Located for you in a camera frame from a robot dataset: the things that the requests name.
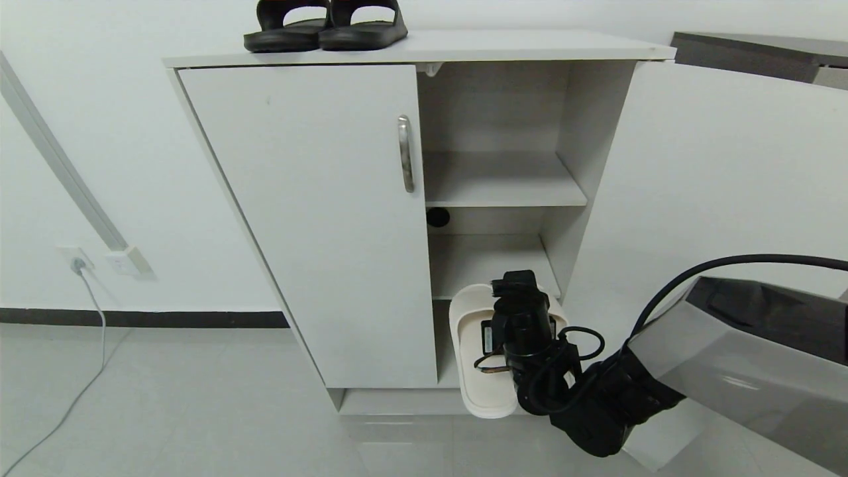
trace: white slide sandal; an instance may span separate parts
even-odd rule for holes
[[[474,362],[483,356],[483,328],[481,322],[492,319],[494,302],[492,286],[481,283],[469,285],[450,302],[450,337],[454,343],[456,367],[460,375],[462,401],[468,411],[478,418],[505,418],[518,408],[512,373],[481,373]],[[556,321],[557,331],[567,326],[562,307],[548,294],[548,313]],[[505,365],[503,356],[490,357],[485,365]]]

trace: black slipper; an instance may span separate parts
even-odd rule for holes
[[[326,8],[321,19],[283,25],[288,12],[301,7]],[[310,51],[318,48],[318,33],[330,25],[329,0],[259,0],[256,18],[262,31],[244,36],[244,47],[252,53]]]
[[[387,7],[394,10],[394,20],[350,24],[360,7]],[[330,7],[333,28],[319,33],[321,49],[330,51],[379,50],[406,37],[408,31],[400,14],[398,0],[333,0]]]

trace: wall trim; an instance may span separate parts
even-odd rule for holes
[[[128,328],[290,328],[282,311],[106,311],[106,325]],[[89,310],[0,308],[0,323],[100,326]]]

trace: door handle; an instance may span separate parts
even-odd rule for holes
[[[410,152],[410,118],[401,115],[398,118],[398,138],[400,142],[400,168],[404,173],[404,187],[406,192],[412,193],[416,190],[415,181],[412,178],[412,153]]]

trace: cabinet top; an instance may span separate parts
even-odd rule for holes
[[[233,53],[167,58],[168,68],[339,65],[450,61],[673,59],[675,48],[582,30],[410,31],[389,48],[365,52]]]

